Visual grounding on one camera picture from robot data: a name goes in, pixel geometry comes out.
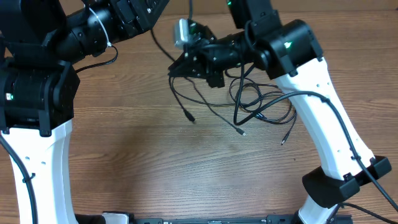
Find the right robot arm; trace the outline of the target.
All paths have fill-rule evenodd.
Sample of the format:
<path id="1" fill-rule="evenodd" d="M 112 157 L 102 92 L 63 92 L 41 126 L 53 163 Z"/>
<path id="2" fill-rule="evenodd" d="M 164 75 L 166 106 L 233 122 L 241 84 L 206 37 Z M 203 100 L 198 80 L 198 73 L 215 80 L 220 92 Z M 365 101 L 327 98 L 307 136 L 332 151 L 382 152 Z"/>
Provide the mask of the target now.
<path id="1" fill-rule="evenodd" d="M 363 185 L 377 184 L 392 169 L 388 158 L 373 154 L 352 125 L 328 72 L 323 50 L 308 24 L 283 24 L 269 1 L 228 1 L 237 34 L 222 39 L 204 25 L 181 19 L 175 45 L 183 54 L 169 77 L 203 78 L 222 87 L 231 68 L 263 70 L 282 99 L 301 117 L 320 157 L 320 166 L 303 176 L 308 194 L 294 223 L 331 223 Z"/>

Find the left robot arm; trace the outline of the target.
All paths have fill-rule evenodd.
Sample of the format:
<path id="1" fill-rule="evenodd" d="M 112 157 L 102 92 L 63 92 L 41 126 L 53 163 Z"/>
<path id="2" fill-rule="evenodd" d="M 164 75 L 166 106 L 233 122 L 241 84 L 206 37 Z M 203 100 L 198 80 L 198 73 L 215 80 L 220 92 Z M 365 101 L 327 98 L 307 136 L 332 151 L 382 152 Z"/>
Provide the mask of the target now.
<path id="1" fill-rule="evenodd" d="M 164 0 L 1 2 L 1 145 L 12 162 L 21 223 L 132 223 L 130 213 L 77 215 L 68 153 L 80 84 L 74 64 L 152 29 Z"/>

